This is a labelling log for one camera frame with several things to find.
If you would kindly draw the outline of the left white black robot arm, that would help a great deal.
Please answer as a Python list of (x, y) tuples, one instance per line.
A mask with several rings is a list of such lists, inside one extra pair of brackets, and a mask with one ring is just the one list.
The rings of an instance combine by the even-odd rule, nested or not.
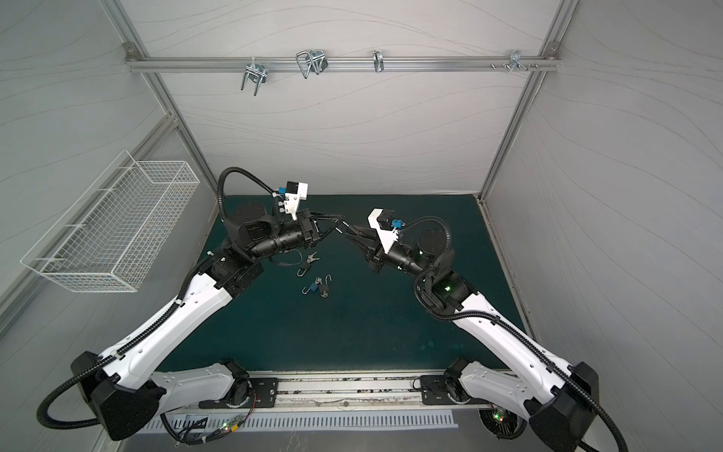
[(234, 360), (163, 373), (159, 365), (207, 318), (247, 290), (263, 271), (263, 260), (311, 248), (327, 236), (318, 224), (343, 222), (340, 215), (297, 212), (282, 221), (261, 203), (240, 205), (222, 215), (228, 237), (193, 269), (179, 296), (126, 339), (103, 353), (86, 352), (72, 364), (79, 388), (114, 441), (139, 432), (154, 417), (192, 404), (236, 408), (252, 399), (248, 373)]

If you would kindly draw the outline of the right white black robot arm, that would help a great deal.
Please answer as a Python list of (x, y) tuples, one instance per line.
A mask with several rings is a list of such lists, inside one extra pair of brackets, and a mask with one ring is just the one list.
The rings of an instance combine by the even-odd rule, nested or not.
[(503, 373), (477, 361), (457, 360), (445, 373), (450, 399), (482, 399), (511, 412), (553, 451), (584, 448), (597, 416), (597, 372), (542, 348), (455, 271), (447, 227), (424, 231), (416, 247), (404, 244), (396, 232), (380, 229), (350, 226), (346, 238), (372, 269), (390, 266), (412, 276), (414, 296), (433, 318), (454, 323), (508, 366), (510, 371)]

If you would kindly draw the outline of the dark padlock with keys top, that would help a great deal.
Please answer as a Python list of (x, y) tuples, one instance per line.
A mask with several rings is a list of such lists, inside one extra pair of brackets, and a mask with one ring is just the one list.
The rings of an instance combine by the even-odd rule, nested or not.
[(305, 276), (305, 274), (309, 271), (309, 269), (312, 267), (313, 263), (318, 261), (319, 258), (316, 256), (317, 252), (310, 253), (305, 260), (303, 260), (300, 265), (299, 269), (297, 270), (297, 276), (299, 278), (302, 278)]

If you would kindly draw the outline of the blue padlock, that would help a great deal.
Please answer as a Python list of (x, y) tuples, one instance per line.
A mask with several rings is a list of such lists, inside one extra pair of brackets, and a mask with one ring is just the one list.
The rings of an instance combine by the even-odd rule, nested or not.
[(314, 279), (314, 282), (312, 282), (312, 284), (309, 284), (308, 286), (306, 286), (305, 288), (303, 288), (303, 290), (301, 291), (301, 293), (302, 293), (303, 295), (308, 295), (308, 294), (310, 294), (310, 293), (316, 293), (316, 292), (319, 290), (321, 284), (322, 284), (322, 279), (319, 278), (319, 277), (316, 277), (316, 278)]

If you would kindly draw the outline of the green table mat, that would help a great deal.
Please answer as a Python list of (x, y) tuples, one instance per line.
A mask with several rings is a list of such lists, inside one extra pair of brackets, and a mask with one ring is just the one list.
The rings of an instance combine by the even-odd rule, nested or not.
[[(365, 225), (376, 208), (401, 220), (439, 217), (450, 227), (453, 267), (510, 322), (521, 323), (485, 221), (471, 195), (311, 195), (305, 207)], [(248, 371), (444, 369), (460, 357), (490, 368), (502, 363), (474, 337), (429, 316), (412, 293), (412, 278), (392, 267), (375, 274), (342, 235), (316, 247), (319, 258), (297, 276), (299, 254), (265, 264), (263, 274), (205, 320), (165, 359), (165, 371), (233, 359)], [(327, 299), (303, 288), (331, 274)]]

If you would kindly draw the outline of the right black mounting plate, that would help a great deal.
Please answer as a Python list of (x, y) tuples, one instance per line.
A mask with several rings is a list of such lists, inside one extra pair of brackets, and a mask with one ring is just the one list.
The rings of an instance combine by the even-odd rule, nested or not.
[(446, 375), (421, 376), (418, 390), (424, 405), (465, 405), (471, 400), (459, 380)]

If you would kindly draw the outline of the black mounting plate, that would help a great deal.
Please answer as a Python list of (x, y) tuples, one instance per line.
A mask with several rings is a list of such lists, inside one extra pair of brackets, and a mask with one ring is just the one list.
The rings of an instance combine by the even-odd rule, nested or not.
[(421, 376), (418, 390), (424, 405), (465, 405), (471, 400), (459, 380), (446, 375)]
[(237, 388), (232, 394), (220, 400), (206, 400), (198, 404), (200, 409), (248, 409), (274, 408), (278, 395), (279, 380), (277, 378), (250, 378)]

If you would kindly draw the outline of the metal U-bolt hook middle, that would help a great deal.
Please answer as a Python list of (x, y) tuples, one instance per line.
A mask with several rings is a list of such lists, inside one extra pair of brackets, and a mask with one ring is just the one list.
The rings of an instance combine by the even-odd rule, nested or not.
[(320, 75), (320, 73), (325, 72), (329, 67), (325, 52), (319, 49), (298, 52), (296, 54), (296, 62), (304, 79), (308, 79), (312, 73)]

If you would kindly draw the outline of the metal u-bolt hook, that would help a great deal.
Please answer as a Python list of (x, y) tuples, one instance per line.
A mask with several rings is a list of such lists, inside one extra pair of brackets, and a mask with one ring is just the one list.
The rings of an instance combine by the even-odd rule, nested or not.
[(267, 69), (255, 62), (247, 64), (241, 81), (241, 90), (253, 87), (253, 95), (257, 96), (261, 86), (265, 83), (267, 83)]
[(325, 72), (329, 67), (325, 52), (319, 49), (298, 52), (296, 54), (296, 62), (304, 79), (308, 79), (312, 73), (320, 75), (320, 73)]

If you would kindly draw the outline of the metal U-bolt hook left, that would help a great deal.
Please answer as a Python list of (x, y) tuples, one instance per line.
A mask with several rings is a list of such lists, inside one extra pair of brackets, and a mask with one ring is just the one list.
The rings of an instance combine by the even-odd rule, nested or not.
[(255, 62), (247, 64), (241, 81), (241, 90), (253, 87), (253, 95), (257, 96), (261, 86), (265, 83), (267, 83), (267, 69)]

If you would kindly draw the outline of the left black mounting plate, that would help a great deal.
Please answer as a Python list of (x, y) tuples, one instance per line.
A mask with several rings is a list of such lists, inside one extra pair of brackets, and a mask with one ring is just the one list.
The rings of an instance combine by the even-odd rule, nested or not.
[(277, 378), (250, 378), (237, 388), (232, 394), (220, 400), (206, 400), (198, 404), (200, 409), (248, 409), (274, 408), (278, 395), (279, 380)]

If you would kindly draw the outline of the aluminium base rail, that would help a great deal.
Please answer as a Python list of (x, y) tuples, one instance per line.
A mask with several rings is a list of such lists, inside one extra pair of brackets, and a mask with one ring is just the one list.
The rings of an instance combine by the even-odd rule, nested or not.
[[(277, 411), (363, 411), (418, 409), (437, 406), (424, 405), (418, 390), (423, 375), (442, 375), (440, 369), (410, 371), (333, 371), (333, 372), (271, 372), (250, 373), (250, 378), (277, 378)], [(155, 384), (169, 391), (161, 401), (161, 411), (210, 411), (198, 404), (220, 400), (231, 392), (233, 377), (223, 365), (178, 371), (154, 372)]]

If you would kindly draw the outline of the small metal bracket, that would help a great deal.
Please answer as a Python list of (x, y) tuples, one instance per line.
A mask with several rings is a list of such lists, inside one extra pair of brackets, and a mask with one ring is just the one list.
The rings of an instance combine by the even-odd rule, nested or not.
[(384, 71), (384, 59), (382, 52), (380, 50), (374, 50), (372, 58), (375, 73), (382, 73)]

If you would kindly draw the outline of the aluminium cross rail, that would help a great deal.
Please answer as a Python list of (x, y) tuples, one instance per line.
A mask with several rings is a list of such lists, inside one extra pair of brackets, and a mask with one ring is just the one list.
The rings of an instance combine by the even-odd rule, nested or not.
[[(382, 73), (464, 73), (464, 72), (505, 72), (493, 71), (492, 63), (501, 64), (509, 56), (388, 56), (383, 55)], [(372, 55), (368, 56), (327, 56), (329, 67), (325, 73), (374, 73)], [(263, 65), (268, 73), (299, 73), (299, 66), (293, 56), (272, 58), (143, 58), (127, 60), (126, 65), (133, 73), (243, 73), (252, 62)], [(559, 58), (537, 58), (523, 56), (529, 65), (529, 72), (552, 72), (562, 66)]]

